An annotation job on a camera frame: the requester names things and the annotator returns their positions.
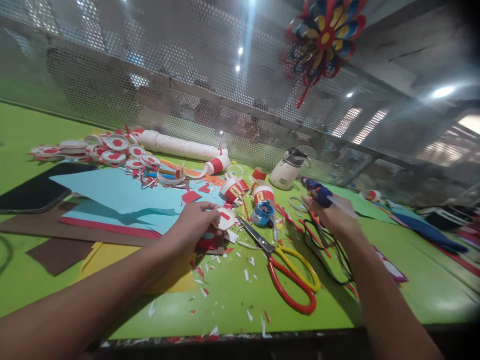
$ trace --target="perforated metal wall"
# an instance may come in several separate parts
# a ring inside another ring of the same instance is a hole
[[[468,161],[478,139],[452,147],[441,137],[451,118],[349,64],[297,109],[304,87],[280,62],[285,29],[253,12],[241,0],[0,0],[0,97],[226,146],[232,158],[269,169],[300,147],[313,159],[305,175],[411,205],[478,181],[448,173],[460,161],[478,165]]]

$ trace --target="water bottle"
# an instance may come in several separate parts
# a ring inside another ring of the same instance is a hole
[[[288,190],[300,174],[302,164],[307,160],[307,168],[311,166],[310,158],[296,147],[289,148],[283,159],[275,166],[270,174],[269,181],[276,188]]]

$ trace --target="smartphone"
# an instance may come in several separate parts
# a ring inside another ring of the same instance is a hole
[[[72,193],[69,188],[50,180],[50,177],[97,169],[94,165],[61,162],[0,195],[0,214],[44,213]]]

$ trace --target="yellow paper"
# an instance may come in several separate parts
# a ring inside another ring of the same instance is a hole
[[[80,275],[75,282],[79,282],[92,274],[116,263],[128,255],[133,254],[141,247],[113,245],[108,243],[96,242],[92,246],[91,253],[87,256],[81,267]],[[179,258],[173,267],[160,279],[155,281],[145,294],[160,293],[183,293],[195,291],[197,285],[191,272],[190,261],[195,261],[197,254],[193,253],[183,258]]]

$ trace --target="yellow scissors handle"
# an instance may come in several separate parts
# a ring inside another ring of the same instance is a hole
[[[275,253],[285,262],[285,264],[290,268],[290,270],[297,275],[305,284],[308,285],[310,289],[313,290],[314,293],[317,293],[320,290],[320,279],[317,273],[315,272],[314,268],[310,263],[307,261],[306,258],[304,258],[300,253],[297,251],[285,247],[285,246],[278,246],[275,249]],[[313,279],[313,283],[308,281],[305,276],[303,276],[300,271],[295,267],[295,265],[292,264],[292,262],[289,260],[289,258],[285,255],[285,253],[292,255],[293,257],[297,258],[298,260],[301,261],[301,263],[308,269],[308,272],[311,275],[311,278]]]

